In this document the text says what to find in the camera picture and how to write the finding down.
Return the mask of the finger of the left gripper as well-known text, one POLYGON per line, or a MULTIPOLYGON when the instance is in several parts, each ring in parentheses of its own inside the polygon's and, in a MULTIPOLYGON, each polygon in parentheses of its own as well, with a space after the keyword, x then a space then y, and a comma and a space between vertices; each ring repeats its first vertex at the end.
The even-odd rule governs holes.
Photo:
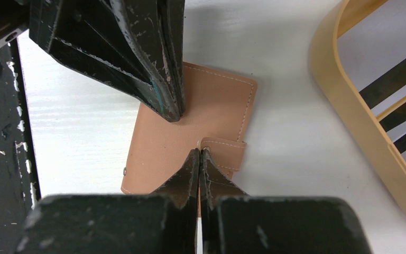
POLYGON ((183 114, 184 1, 119 1, 118 27, 125 39, 121 72, 128 93, 157 114, 183 114))
MULTIPOLYGON (((131 78, 121 72, 128 54, 118 27, 118 2, 31 1, 29 36, 63 66, 130 95, 131 78)), ((159 115, 168 122, 181 118, 159 115)))

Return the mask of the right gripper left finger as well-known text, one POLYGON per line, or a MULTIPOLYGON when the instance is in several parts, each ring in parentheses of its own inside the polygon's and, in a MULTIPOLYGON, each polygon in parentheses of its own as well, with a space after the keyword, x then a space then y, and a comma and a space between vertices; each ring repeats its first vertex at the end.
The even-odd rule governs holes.
POLYGON ((146 195, 52 195, 29 213, 16 253, 196 253, 200 151, 146 195))

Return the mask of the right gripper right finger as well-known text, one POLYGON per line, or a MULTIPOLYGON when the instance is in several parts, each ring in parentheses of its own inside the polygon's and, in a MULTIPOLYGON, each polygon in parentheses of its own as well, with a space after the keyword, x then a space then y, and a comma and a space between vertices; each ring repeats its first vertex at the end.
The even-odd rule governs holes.
POLYGON ((204 253, 371 253, 347 202, 323 196, 251 196, 200 155, 204 253))

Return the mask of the yellow oval tray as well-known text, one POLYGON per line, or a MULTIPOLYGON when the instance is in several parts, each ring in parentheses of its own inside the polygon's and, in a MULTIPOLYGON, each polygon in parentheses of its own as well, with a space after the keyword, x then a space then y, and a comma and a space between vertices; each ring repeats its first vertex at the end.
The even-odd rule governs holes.
POLYGON ((406 215, 406 161, 347 76, 338 53, 338 36, 383 3, 342 1, 337 4, 314 33, 309 60, 316 83, 406 215))

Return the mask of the white black-striped credit card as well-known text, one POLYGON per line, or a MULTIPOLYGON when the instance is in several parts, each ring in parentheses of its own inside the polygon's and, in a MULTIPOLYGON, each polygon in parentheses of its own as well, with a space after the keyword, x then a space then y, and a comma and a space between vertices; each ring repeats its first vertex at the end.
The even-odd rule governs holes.
POLYGON ((406 119, 406 1, 348 2, 338 52, 373 115, 406 119))

